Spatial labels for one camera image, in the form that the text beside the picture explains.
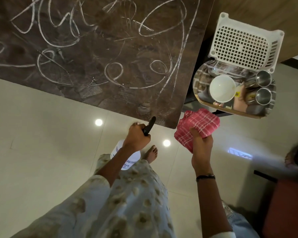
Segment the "basket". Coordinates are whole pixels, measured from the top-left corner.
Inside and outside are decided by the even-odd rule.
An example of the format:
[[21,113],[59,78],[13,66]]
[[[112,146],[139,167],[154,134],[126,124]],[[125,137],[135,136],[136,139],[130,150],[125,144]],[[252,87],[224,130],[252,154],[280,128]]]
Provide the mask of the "basket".
[[273,73],[284,34],[281,30],[267,31],[230,19],[222,12],[209,56],[252,71]]

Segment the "floor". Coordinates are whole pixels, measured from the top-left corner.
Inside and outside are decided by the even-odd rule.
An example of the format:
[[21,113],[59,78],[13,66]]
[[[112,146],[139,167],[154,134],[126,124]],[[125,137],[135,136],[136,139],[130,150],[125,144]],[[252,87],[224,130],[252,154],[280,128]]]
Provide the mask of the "floor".
[[[294,176],[284,157],[298,143],[298,70],[279,64],[274,73],[277,100],[261,120],[221,117],[215,131],[212,168],[223,200],[256,212],[269,181]],[[101,119],[101,126],[95,120]],[[125,137],[133,118],[0,80],[0,237],[8,237],[43,215],[77,189],[94,171],[102,153]],[[169,191],[178,237],[201,236],[191,154],[155,125],[152,163]],[[169,147],[163,146],[170,140]]]

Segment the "plaid cloth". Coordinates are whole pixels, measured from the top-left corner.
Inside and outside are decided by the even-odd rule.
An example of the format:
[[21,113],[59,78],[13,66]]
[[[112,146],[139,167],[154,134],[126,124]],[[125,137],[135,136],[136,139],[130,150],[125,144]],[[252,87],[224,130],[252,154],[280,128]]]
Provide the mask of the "plaid cloth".
[[184,117],[179,120],[174,137],[180,144],[193,153],[193,137],[190,133],[190,128],[195,128],[199,131],[202,138],[205,138],[219,126],[219,117],[205,108],[200,108],[197,112],[186,111]]

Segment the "forearm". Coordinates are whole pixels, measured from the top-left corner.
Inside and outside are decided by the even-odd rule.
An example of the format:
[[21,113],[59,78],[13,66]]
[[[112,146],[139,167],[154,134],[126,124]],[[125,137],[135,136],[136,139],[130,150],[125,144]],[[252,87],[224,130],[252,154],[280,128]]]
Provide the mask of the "forearm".
[[199,205],[203,237],[232,231],[223,209],[215,179],[198,181]]
[[107,179],[109,185],[112,186],[119,171],[133,153],[134,151],[132,148],[127,146],[122,147],[116,155],[96,173],[96,175],[103,176]]

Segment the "hand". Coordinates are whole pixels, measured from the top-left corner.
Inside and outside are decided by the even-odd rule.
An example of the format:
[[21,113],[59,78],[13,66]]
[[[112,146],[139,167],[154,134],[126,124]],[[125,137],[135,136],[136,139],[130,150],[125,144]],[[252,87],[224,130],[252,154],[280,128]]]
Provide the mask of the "hand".
[[192,166],[196,176],[213,174],[210,158],[213,147],[212,135],[202,138],[195,128],[190,128],[193,136]]
[[128,135],[123,143],[123,147],[131,148],[134,152],[143,149],[151,140],[151,135],[145,136],[142,129],[145,124],[132,125],[129,128]]

